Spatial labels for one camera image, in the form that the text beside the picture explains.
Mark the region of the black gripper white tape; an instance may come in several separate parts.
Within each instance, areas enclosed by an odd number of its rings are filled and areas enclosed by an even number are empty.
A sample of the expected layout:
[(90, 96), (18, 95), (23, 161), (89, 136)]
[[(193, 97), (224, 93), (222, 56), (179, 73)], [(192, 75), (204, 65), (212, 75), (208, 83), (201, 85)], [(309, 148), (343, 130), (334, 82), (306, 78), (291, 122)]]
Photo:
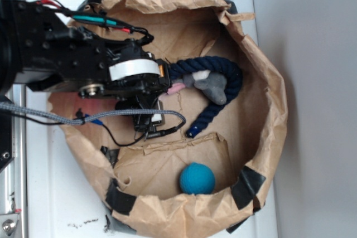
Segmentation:
[(116, 99), (115, 109), (154, 109), (172, 82), (168, 64), (144, 51), (133, 39), (107, 48), (108, 81), (82, 87), (81, 98)]

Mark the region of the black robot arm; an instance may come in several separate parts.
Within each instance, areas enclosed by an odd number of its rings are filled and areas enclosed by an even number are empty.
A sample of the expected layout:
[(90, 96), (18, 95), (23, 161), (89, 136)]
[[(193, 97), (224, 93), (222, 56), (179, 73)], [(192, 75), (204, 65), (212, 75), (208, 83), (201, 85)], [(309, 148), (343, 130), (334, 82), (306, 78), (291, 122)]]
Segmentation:
[(152, 41), (145, 28), (103, 13), (1, 0), (1, 94), (24, 84), (152, 108), (171, 86), (168, 64), (143, 49)]

